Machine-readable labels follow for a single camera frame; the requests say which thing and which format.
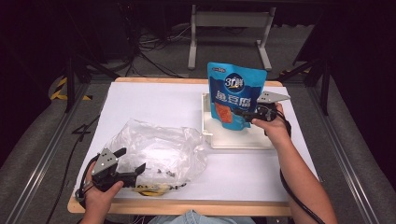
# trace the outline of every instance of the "person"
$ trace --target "person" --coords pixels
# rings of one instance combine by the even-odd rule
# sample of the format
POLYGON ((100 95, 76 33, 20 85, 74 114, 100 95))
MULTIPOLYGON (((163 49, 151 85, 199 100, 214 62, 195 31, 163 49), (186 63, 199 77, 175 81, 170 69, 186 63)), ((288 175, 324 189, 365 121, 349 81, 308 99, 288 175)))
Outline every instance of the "person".
MULTIPOLYGON (((276 103, 276 109, 283 114, 282 104, 276 103)), ((274 145, 277 151, 280 169, 293 194, 324 223, 337 223, 337 218, 328 194, 318 182, 317 178, 312 174, 298 150, 291 142, 285 121, 280 117, 276 117, 276 119, 271 122, 253 119, 252 123, 263 128, 265 134, 267 134, 274 145)), ((88 172, 87 174, 87 181, 92 178, 90 173, 91 172, 88 172)), ((102 192, 94 186, 88 186, 86 189, 86 212, 80 223, 102 224, 110 209, 111 200, 122 188, 122 185, 123 183, 119 181, 106 192, 102 192)), ((290 196, 289 205, 291 216, 295 223, 318 223, 290 196)), ((200 219, 199 223, 248 223, 245 219, 238 222, 237 219, 233 219, 232 217, 205 217, 196 213, 194 214, 193 211, 183 216, 197 216, 198 218, 203 218, 200 219)), ((169 219, 169 217, 158 217, 154 219, 155 221, 152 223, 184 223, 180 222, 182 221, 181 216, 172 217, 171 219, 169 219)))

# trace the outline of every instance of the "blue jeans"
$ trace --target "blue jeans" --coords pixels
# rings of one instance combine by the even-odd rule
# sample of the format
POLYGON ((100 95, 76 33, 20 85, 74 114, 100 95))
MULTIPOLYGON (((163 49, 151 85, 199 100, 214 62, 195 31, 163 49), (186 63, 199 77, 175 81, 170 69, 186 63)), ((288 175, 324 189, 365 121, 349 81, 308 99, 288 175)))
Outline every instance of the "blue jeans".
POLYGON ((148 224, 255 224, 251 217, 205 217, 190 210, 181 216, 157 216, 148 224))

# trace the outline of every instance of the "person's right hand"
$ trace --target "person's right hand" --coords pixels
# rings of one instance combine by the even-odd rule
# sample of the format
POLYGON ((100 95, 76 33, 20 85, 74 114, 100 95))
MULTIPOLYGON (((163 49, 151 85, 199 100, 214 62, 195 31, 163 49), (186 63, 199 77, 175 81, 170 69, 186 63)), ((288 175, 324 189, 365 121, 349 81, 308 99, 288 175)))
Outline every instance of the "person's right hand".
MULTIPOLYGON (((276 103, 276 109, 283 114, 282 104, 276 103)), ((285 121, 279 116, 276 116, 276 118, 270 122, 261 119, 253 119, 251 122, 265 130, 265 133, 275 147, 279 143, 290 140, 285 121)))

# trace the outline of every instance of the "clear plastic bag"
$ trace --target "clear plastic bag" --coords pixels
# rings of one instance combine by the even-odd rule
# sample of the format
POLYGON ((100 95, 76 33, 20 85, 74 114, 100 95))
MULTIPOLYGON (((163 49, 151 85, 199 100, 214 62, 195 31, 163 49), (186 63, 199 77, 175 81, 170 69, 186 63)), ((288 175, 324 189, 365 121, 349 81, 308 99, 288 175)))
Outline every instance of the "clear plastic bag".
POLYGON ((119 158, 119 173, 132 172, 145 163, 134 190, 158 195, 185 186, 206 168, 203 142, 193 128, 160 127, 131 119, 105 147, 112 152, 127 148, 119 158))

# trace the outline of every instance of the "person's arm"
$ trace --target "person's arm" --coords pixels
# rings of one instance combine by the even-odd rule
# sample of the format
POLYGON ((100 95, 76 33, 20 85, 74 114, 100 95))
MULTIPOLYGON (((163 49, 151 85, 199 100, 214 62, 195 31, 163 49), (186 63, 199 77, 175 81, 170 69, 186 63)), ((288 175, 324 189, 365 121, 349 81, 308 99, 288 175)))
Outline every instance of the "person's arm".
MULTIPOLYGON (((86 181, 92 181, 91 172, 95 162, 91 164, 86 181)), ((85 190, 85 214, 84 218, 80 221, 80 224, 103 224, 108 211, 110 210, 111 201, 114 196, 120 191, 123 186, 123 182, 119 181, 115 183, 106 192, 102 192, 95 186, 90 184, 85 190)))
MULTIPOLYGON (((281 104, 276 108, 283 114, 281 104)), ((329 196, 291 142, 284 120, 280 117, 271 122, 254 119, 252 123, 265 130, 276 148, 280 169, 294 195, 325 223, 337 223, 329 196)), ((317 223, 291 197, 289 201, 295 223, 317 223)))

